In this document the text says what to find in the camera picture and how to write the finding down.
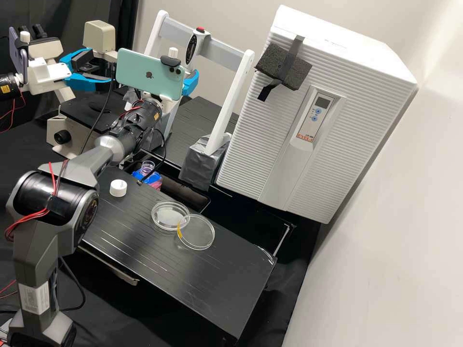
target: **petri dish lid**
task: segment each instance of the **petri dish lid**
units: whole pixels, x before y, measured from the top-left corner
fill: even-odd
[[[200,214],[185,216],[186,223],[177,226],[177,236],[183,244],[191,249],[202,251],[209,248],[216,236],[212,224]]]
[[[185,216],[189,213],[188,208],[180,202],[162,201],[154,205],[151,210],[151,217],[161,229],[175,231],[178,225],[184,227],[188,223]]]

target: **white sticker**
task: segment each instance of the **white sticker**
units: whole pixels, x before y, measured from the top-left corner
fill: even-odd
[[[40,315],[50,308],[48,282],[45,282],[39,288],[28,287],[20,283],[18,287],[21,307],[24,311]]]

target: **white box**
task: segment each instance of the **white box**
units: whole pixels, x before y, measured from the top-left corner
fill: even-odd
[[[328,223],[417,82],[386,44],[286,6],[265,48],[289,50],[296,35],[312,69],[298,91],[279,85],[265,102],[272,79],[255,73],[216,183]]]
[[[98,53],[116,49],[116,29],[100,20],[85,22],[83,27],[83,45]]]

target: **yellow label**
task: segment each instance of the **yellow label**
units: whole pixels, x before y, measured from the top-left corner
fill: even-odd
[[[0,89],[3,94],[11,92],[9,85],[1,86]]]
[[[183,237],[182,232],[180,231],[180,223],[177,224],[177,235],[179,238]]]

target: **green iphone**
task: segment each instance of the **green iphone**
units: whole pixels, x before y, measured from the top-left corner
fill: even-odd
[[[185,69],[169,67],[157,58],[125,48],[117,52],[116,80],[154,95],[165,95],[172,100],[182,96]]]

